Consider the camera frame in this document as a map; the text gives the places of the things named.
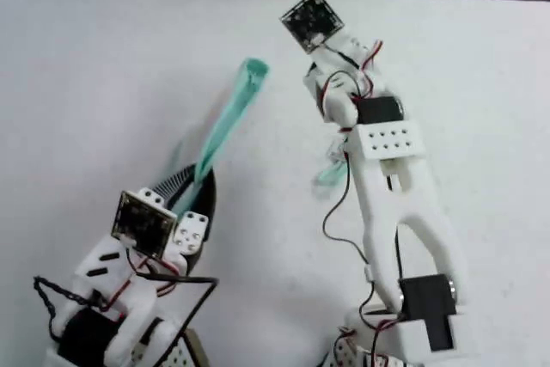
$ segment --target teal plastic tube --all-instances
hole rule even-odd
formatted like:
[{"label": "teal plastic tube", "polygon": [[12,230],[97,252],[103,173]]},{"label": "teal plastic tube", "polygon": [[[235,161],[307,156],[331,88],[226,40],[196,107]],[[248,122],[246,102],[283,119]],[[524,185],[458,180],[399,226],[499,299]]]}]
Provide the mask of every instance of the teal plastic tube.
[{"label": "teal plastic tube", "polygon": [[199,159],[195,166],[192,191],[189,196],[184,194],[181,202],[178,201],[174,207],[179,216],[188,211],[190,205],[195,200],[202,180],[212,169],[214,160],[229,134],[238,124],[239,119],[245,114],[256,95],[261,91],[268,71],[269,67],[267,64],[259,59],[248,58],[242,63],[237,73],[231,96],[200,151]]}]

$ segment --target cable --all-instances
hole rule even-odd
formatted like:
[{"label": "cable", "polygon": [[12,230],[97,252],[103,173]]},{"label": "cable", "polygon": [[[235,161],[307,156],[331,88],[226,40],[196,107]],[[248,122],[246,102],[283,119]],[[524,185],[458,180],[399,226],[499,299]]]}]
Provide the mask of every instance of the cable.
[{"label": "cable", "polygon": [[401,251],[399,248],[399,232],[395,229],[395,256],[397,258],[397,269],[399,271],[399,279],[403,279],[403,263],[401,262]]},{"label": "cable", "polygon": [[186,182],[188,176],[193,174],[194,165],[188,165],[162,182],[156,184],[151,189],[168,201],[178,192],[181,186]]},{"label": "cable", "polygon": [[364,60],[363,64],[361,65],[361,70],[364,70],[364,68],[367,67],[367,64],[375,58],[376,54],[380,51],[380,49],[382,49],[383,44],[384,42],[382,40],[377,40],[375,42],[375,45],[373,46],[373,52]]},{"label": "cable", "polygon": [[370,302],[370,300],[372,300],[372,297],[375,295],[375,282],[374,281],[370,281],[370,294],[369,296],[367,297],[366,300],[364,300],[361,305],[359,306],[359,318],[361,318],[361,321],[363,322],[363,324],[365,326],[367,326],[368,328],[370,328],[371,330],[376,330],[376,327],[373,326],[372,324],[370,324],[368,321],[365,320],[364,318],[364,314],[363,314],[363,309],[364,307]]},{"label": "cable", "polygon": [[187,316],[187,318],[183,321],[181,329],[178,332],[178,334],[175,336],[172,345],[167,348],[166,352],[162,355],[161,358],[159,358],[159,361],[155,364],[155,367],[158,367],[162,364],[162,360],[164,360],[166,356],[171,352],[175,342],[179,339],[179,337],[183,334],[183,332],[185,332],[187,326],[189,325],[189,323],[191,322],[195,314],[197,314],[197,312],[200,310],[203,303],[210,296],[210,294],[216,289],[219,283],[219,280],[213,277],[188,277],[188,276],[181,276],[181,275],[160,274],[160,273],[148,274],[146,272],[139,272],[130,260],[129,249],[126,249],[126,258],[128,259],[128,263],[130,264],[131,269],[136,273],[136,275],[138,277],[148,279],[149,281],[166,281],[166,282],[171,282],[176,284],[209,284],[205,293],[197,301],[195,306],[189,312],[189,315]]},{"label": "cable", "polygon": [[332,47],[330,47],[329,45],[326,45],[326,44],[323,44],[323,47],[327,50],[329,50],[330,52],[332,53],[336,53],[337,55],[339,55],[341,58],[343,58],[348,64],[350,64],[351,66],[353,66],[355,69],[359,69],[359,64],[353,60],[352,58],[350,58],[349,56],[345,55],[344,53],[342,53],[341,51],[337,51],[336,49],[333,49]]},{"label": "cable", "polygon": [[[392,186],[392,179],[390,175],[386,177],[386,181],[388,182],[389,190],[393,191],[394,188]],[[397,228],[395,229],[395,257],[397,258],[397,269],[399,271],[399,279],[403,279],[403,262],[401,261],[401,251],[399,247],[399,230]]]},{"label": "cable", "polygon": [[[376,360],[376,341],[378,340],[378,336],[380,333],[384,330],[388,330],[389,328],[393,327],[395,324],[397,324],[400,321],[399,318],[396,318],[394,320],[382,320],[378,323],[378,326],[376,327],[375,336],[372,339],[372,347],[370,348],[370,365],[375,365]],[[388,366],[388,356],[386,356],[386,363],[385,366]]]},{"label": "cable", "polygon": [[353,334],[355,334],[355,330],[344,330],[342,329],[342,327],[340,328],[340,334],[338,337],[336,337],[336,340],[334,341],[334,344],[333,344],[333,358],[334,358],[334,362],[336,363],[336,365],[342,365],[339,361],[338,361],[338,355],[336,354],[336,347],[337,347],[337,344],[339,343],[339,341],[341,339],[345,339],[347,337],[350,337],[352,336]]},{"label": "cable", "polygon": [[[78,294],[75,294],[72,291],[66,290],[65,288],[62,288],[59,285],[57,285],[57,284],[53,283],[52,281],[49,281],[49,280],[47,280],[43,277],[40,277],[40,276],[34,277],[33,287],[38,292],[38,295],[40,296],[40,298],[42,298],[42,301],[44,302],[44,305],[46,306],[46,309],[48,310],[48,314],[50,315],[50,320],[48,321],[48,331],[50,332],[50,337],[52,337],[52,339],[56,342],[59,342],[61,340],[57,335],[55,335],[53,333],[53,328],[52,328],[53,319],[56,316],[56,309],[55,309],[55,306],[50,301],[50,298],[48,298],[48,295],[46,294],[46,292],[42,289],[41,284],[44,285],[45,287],[51,289],[52,291],[57,292],[59,295],[67,298],[68,300],[74,301],[74,302],[76,302],[80,305],[85,305],[85,306],[88,306],[88,307],[95,307],[97,309],[104,309],[105,308],[105,306],[102,306],[98,302],[96,302],[94,300],[89,300],[89,299],[84,298],[82,296],[79,296]],[[100,302],[101,301],[105,302],[103,297],[100,297],[99,301]]]},{"label": "cable", "polygon": [[338,207],[342,205],[342,203],[344,202],[345,197],[347,196],[347,193],[350,190],[350,175],[351,175],[351,173],[350,173],[350,158],[349,158],[347,152],[344,152],[344,156],[345,156],[345,162],[346,162],[346,165],[347,165],[347,178],[346,178],[346,182],[345,182],[345,190],[344,190],[344,193],[342,194],[342,197],[339,199],[339,201],[336,203],[336,205],[331,208],[331,210],[326,214],[325,218],[323,219],[322,232],[323,232],[323,235],[326,238],[328,238],[329,240],[338,241],[338,242],[347,242],[348,244],[351,244],[357,250],[357,252],[361,256],[361,259],[363,260],[363,262],[366,265],[368,265],[369,261],[367,260],[367,257],[365,257],[365,255],[363,254],[363,251],[361,251],[361,248],[359,248],[359,246],[355,242],[353,242],[351,240],[348,240],[347,238],[338,238],[336,236],[332,236],[332,235],[329,235],[327,233],[327,221],[328,221],[328,219],[330,218],[331,215],[333,215],[333,213],[338,209]]},{"label": "cable", "polygon": [[330,83],[331,79],[338,75],[339,73],[343,73],[347,75],[355,84],[355,88],[357,89],[357,93],[355,94],[357,97],[361,96],[361,88],[359,88],[358,81],[353,77],[349,72],[346,72],[345,70],[336,70],[335,72],[331,73],[327,80],[325,81],[325,84],[323,85],[323,88],[321,90],[321,108],[322,108],[322,102],[325,100],[325,94],[327,93],[328,84]]},{"label": "cable", "polygon": [[172,210],[174,208],[174,205],[176,205],[176,203],[180,200],[181,195],[183,195],[183,193],[187,190],[187,188],[193,183],[195,165],[193,164],[188,167],[185,167],[183,170],[187,171],[187,176],[180,183],[180,186],[175,190],[172,196],[166,200],[167,210]]}]

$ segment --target white table surface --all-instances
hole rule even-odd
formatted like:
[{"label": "white table surface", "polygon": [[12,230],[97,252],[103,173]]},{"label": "white table surface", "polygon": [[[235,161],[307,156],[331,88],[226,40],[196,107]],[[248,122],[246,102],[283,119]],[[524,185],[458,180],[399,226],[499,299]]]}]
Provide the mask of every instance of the white table surface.
[{"label": "white table surface", "polygon": [[[180,162],[194,159],[247,56],[272,71],[216,164],[195,273],[221,284],[192,325],[213,366],[320,360],[368,287],[353,251],[321,236],[342,188],[312,194],[335,128],[278,20],[297,1],[0,0],[1,365],[40,365],[32,276],[68,285],[119,192],[160,178],[179,144]],[[423,128],[469,261],[480,355],[441,365],[550,365],[550,4],[328,1],[358,38],[385,40],[377,61]],[[354,191],[329,229],[361,239]],[[402,238],[406,274],[422,272],[424,252]]]}]

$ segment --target circuit board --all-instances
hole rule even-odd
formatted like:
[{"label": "circuit board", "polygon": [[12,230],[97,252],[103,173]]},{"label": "circuit board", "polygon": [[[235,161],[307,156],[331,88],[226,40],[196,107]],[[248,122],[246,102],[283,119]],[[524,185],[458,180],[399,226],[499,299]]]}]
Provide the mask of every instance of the circuit board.
[{"label": "circuit board", "polygon": [[281,17],[281,22],[306,53],[344,27],[326,0],[302,0]]},{"label": "circuit board", "polygon": [[125,235],[136,242],[134,248],[140,253],[161,258],[176,224],[175,217],[123,191],[111,234],[115,238]]}]

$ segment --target wire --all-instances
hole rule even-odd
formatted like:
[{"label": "wire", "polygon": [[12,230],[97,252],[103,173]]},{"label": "wire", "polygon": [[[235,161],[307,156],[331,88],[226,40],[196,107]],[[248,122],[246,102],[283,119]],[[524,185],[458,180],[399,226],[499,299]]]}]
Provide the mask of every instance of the wire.
[{"label": "wire", "polygon": [[397,269],[399,271],[399,279],[403,279],[403,262],[401,261],[401,251],[399,248],[399,232],[395,229],[395,256],[397,258]]},{"label": "wire", "polygon": [[[397,324],[400,321],[399,318],[396,318],[394,320],[382,320],[378,323],[378,326],[376,327],[375,336],[372,339],[372,347],[370,348],[370,365],[375,365],[376,360],[376,341],[378,340],[378,336],[380,333],[384,330],[388,330],[389,328],[393,327],[395,324]],[[388,356],[385,356],[385,366],[388,366]]]},{"label": "wire", "polygon": [[361,248],[359,248],[359,246],[355,242],[353,242],[351,240],[348,240],[347,238],[338,238],[336,236],[332,236],[332,235],[329,235],[327,233],[327,221],[328,221],[328,219],[330,218],[331,215],[333,215],[333,213],[338,209],[338,207],[342,205],[342,203],[345,200],[345,197],[347,196],[347,193],[350,191],[350,175],[351,175],[350,174],[350,158],[349,158],[347,152],[344,152],[344,156],[345,156],[345,163],[347,165],[347,178],[346,178],[346,182],[345,182],[345,190],[344,190],[344,193],[342,194],[342,197],[339,199],[339,201],[336,203],[336,205],[331,208],[331,210],[326,214],[325,218],[323,219],[322,231],[323,231],[323,235],[326,238],[328,238],[329,240],[338,241],[338,242],[347,242],[348,244],[351,244],[357,250],[357,252],[361,256],[361,259],[363,260],[363,262],[366,265],[368,265],[369,261],[367,260],[367,257],[365,257],[365,255],[363,254],[363,251],[361,251]]},{"label": "wire", "polygon": [[178,334],[176,334],[174,341],[171,346],[167,348],[165,353],[162,355],[161,358],[159,358],[159,361],[155,364],[154,367],[157,367],[162,364],[162,360],[166,358],[166,356],[172,351],[172,347],[174,346],[174,343],[179,339],[179,337],[185,332],[187,326],[197,314],[197,312],[202,307],[203,303],[206,301],[206,299],[210,296],[210,294],[216,289],[217,285],[219,284],[219,280],[217,278],[213,277],[188,277],[188,276],[181,276],[181,275],[171,275],[171,274],[160,274],[160,273],[146,273],[146,272],[139,272],[137,271],[137,268],[133,265],[133,263],[130,260],[130,250],[126,249],[126,258],[128,259],[128,263],[130,264],[131,269],[136,273],[138,277],[148,279],[149,281],[166,281],[176,284],[208,284],[208,288],[203,293],[201,298],[197,301],[197,303],[194,305],[192,310],[187,315],[187,318],[183,321],[183,324],[181,326],[180,331]]},{"label": "wire", "polygon": [[384,42],[382,40],[377,40],[375,42],[375,45],[373,46],[373,52],[364,60],[363,64],[361,65],[361,70],[364,70],[364,68],[367,67],[367,64],[369,64],[369,62],[371,62],[375,58],[376,54],[378,54],[380,49],[382,49],[383,44]]},{"label": "wire", "polygon": [[90,300],[87,298],[84,298],[82,296],[79,296],[78,294],[75,294],[72,291],[66,290],[65,288],[53,283],[52,281],[49,281],[43,277],[36,276],[34,277],[34,283],[33,287],[38,292],[38,295],[44,302],[44,305],[46,306],[46,309],[48,311],[48,314],[50,315],[50,319],[48,320],[48,331],[50,332],[50,337],[56,342],[59,342],[61,339],[53,333],[53,319],[56,316],[56,309],[55,306],[50,301],[50,298],[46,294],[46,292],[42,289],[42,285],[45,287],[51,289],[54,292],[57,292],[59,295],[67,298],[68,300],[74,301],[80,305],[85,305],[88,307],[95,307],[98,309],[104,309],[105,306],[102,306],[100,302],[105,302],[103,297],[100,297],[99,303],[95,300]]},{"label": "wire", "polygon": [[339,341],[341,339],[345,339],[347,337],[350,337],[352,336],[353,334],[355,334],[355,330],[344,330],[344,329],[340,329],[340,334],[338,337],[336,337],[336,340],[334,341],[334,344],[333,344],[333,358],[334,358],[334,362],[336,363],[336,365],[342,365],[340,361],[338,361],[338,354],[336,354],[336,347],[339,343]]},{"label": "wire", "polygon": [[328,51],[330,51],[332,53],[336,53],[337,55],[339,55],[342,59],[344,59],[348,64],[353,66],[355,69],[359,69],[359,64],[355,60],[350,58],[349,56],[342,53],[341,51],[337,51],[336,49],[333,49],[332,47],[330,47],[329,45],[326,45],[326,44],[323,44],[323,47],[325,49],[327,49]]},{"label": "wire", "polygon": [[324,99],[325,97],[325,93],[327,92],[327,88],[328,88],[328,83],[333,79],[333,77],[335,75],[338,75],[339,73],[343,73],[344,75],[348,76],[352,81],[353,81],[353,84],[355,85],[355,89],[357,90],[357,93],[354,94],[354,95],[357,95],[357,96],[360,96],[361,95],[361,88],[359,88],[359,84],[358,84],[358,81],[355,79],[355,77],[353,77],[353,75],[348,72],[348,71],[345,71],[345,70],[336,70],[335,72],[331,73],[330,76],[327,78],[327,80],[325,81],[325,84],[323,85],[323,89],[322,89],[322,95],[321,95],[321,101],[322,99]]},{"label": "wire", "polygon": [[363,313],[363,310],[364,310],[364,307],[370,303],[370,300],[372,300],[372,297],[375,295],[375,282],[374,281],[370,281],[370,294],[369,296],[367,297],[366,300],[364,300],[361,305],[359,306],[359,318],[361,318],[361,321],[363,322],[363,324],[365,326],[367,326],[368,328],[370,328],[371,330],[376,330],[376,327],[373,326],[372,324],[370,324],[368,321],[365,320],[364,318],[364,313]]},{"label": "wire", "polygon": [[[141,266],[136,267],[134,265],[134,263],[131,262],[130,249],[128,249],[128,248],[126,249],[126,259],[128,260],[128,264],[130,265],[130,268],[136,273],[136,275],[141,276],[141,274],[144,274],[143,272],[138,272],[138,268],[140,268]],[[171,264],[167,263],[166,261],[155,260],[155,263],[157,263],[157,264],[163,266],[164,268],[168,269],[169,271],[171,271],[174,274],[175,277],[178,277],[180,275],[180,272],[178,271],[178,269],[175,266],[172,266]],[[149,262],[147,262],[147,260],[145,261],[145,265],[147,266],[150,274],[159,274],[159,272],[156,270],[156,268],[154,268]],[[123,286],[123,288],[125,288],[127,286],[127,284],[129,284],[129,281],[126,282],[126,284]],[[175,288],[175,282],[174,281],[168,281],[165,285],[163,285],[163,286],[156,289],[156,295],[158,297],[167,296],[169,293],[174,291],[174,288]]]},{"label": "wire", "polygon": [[[392,186],[392,179],[390,175],[386,177],[386,181],[388,182],[389,190],[393,191],[394,188]],[[399,279],[403,279],[403,262],[401,261],[401,251],[399,247],[399,230],[397,228],[395,229],[395,257],[397,258],[397,269],[399,271]]]}]

